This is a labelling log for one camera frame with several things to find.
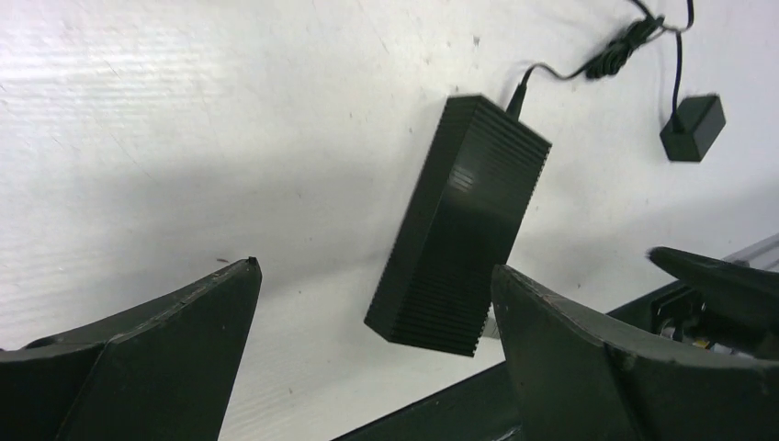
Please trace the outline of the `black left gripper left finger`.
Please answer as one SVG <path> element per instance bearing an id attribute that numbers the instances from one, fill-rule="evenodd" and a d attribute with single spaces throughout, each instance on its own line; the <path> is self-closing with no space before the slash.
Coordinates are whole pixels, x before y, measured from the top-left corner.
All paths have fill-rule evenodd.
<path id="1" fill-rule="evenodd" d="M 1 354 L 4 440 L 215 440 L 262 283 L 253 257 Z"/>

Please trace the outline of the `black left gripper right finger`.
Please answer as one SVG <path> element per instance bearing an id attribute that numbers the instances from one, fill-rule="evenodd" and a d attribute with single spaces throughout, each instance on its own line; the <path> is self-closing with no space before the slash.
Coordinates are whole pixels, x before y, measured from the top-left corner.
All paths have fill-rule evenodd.
<path id="1" fill-rule="evenodd" d="M 775 440 L 778 365 L 643 331 L 509 266 L 491 295 L 526 440 Z"/>

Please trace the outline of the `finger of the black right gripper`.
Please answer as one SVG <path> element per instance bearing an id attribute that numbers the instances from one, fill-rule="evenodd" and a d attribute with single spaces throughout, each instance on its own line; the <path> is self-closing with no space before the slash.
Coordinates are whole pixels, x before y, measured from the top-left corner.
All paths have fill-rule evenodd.
<path id="1" fill-rule="evenodd" d="M 753 329 L 778 330 L 778 274 L 665 246 L 648 259 L 703 294 L 706 308 Z"/>

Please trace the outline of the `small black wall plug adapter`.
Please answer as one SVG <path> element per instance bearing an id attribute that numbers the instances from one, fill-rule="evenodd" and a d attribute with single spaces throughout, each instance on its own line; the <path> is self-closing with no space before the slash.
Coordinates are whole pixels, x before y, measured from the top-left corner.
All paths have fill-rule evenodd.
<path id="1" fill-rule="evenodd" d="M 719 95 L 688 96 L 660 131 L 672 162 L 700 163 L 726 125 Z"/>

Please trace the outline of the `ribbed black network switch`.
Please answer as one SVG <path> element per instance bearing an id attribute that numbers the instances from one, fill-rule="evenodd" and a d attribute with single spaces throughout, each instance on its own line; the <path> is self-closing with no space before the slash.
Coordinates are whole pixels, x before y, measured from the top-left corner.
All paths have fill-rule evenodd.
<path id="1" fill-rule="evenodd" d="M 492 270 L 514 247 L 550 149 L 486 96 L 449 97 L 365 324 L 395 344 L 473 356 Z"/>

